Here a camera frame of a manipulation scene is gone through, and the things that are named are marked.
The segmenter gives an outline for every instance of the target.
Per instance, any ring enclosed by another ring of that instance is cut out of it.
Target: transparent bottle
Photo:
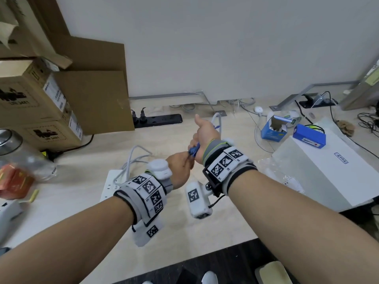
[[[40,181],[56,176],[55,163],[11,129],[0,129],[0,162],[3,161],[29,172]]]

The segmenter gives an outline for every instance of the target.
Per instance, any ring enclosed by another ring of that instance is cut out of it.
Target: person's right hand
[[[196,154],[195,160],[203,164],[203,154],[208,144],[214,139],[221,139],[220,133],[214,128],[213,124],[202,119],[198,114],[195,115],[195,123],[199,126],[197,133],[193,135],[188,149],[195,147],[200,142],[200,148]]]

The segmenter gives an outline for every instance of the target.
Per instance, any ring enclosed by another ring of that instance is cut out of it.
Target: brown crumpled object
[[[353,136],[355,127],[352,123],[349,123],[346,120],[338,120],[336,124],[344,134],[349,137]]]

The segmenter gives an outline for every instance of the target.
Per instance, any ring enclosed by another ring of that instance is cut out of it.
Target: person's left hand
[[[190,177],[190,171],[194,166],[195,159],[192,156],[188,157],[188,152],[183,151],[169,156],[166,160],[173,173],[171,182],[174,189],[181,188]]]

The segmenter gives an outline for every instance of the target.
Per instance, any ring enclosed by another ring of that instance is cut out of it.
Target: person's right arm
[[[200,142],[196,160],[220,135],[198,115],[190,147]],[[344,216],[249,170],[235,179],[228,195],[268,249],[302,283],[378,283],[379,243]]]

